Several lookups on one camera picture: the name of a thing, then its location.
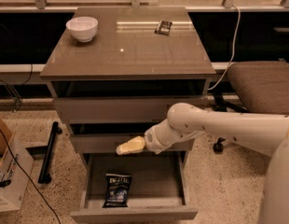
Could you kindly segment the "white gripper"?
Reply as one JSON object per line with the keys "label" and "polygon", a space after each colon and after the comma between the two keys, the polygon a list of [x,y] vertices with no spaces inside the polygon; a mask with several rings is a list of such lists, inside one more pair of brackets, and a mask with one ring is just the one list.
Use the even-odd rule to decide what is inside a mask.
{"label": "white gripper", "polygon": [[146,147],[149,151],[159,154],[174,144],[196,138],[200,134],[198,130],[181,130],[174,128],[167,119],[152,126],[144,133],[144,137],[137,136],[130,141],[119,145],[116,149],[118,155],[140,153]]}

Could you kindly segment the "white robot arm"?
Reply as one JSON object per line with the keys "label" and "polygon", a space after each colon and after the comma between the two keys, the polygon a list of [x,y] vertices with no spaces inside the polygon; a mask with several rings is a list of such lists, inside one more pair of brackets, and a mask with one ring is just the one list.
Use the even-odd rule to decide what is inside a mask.
{"label": "white robot arm", "polygon": [[270,156],[260,220],[264,224],[289,224],[289,115],[205,111],[178,103],[167,118],[117,147],[117,154],[156,154],[207,132],[229,142]]}

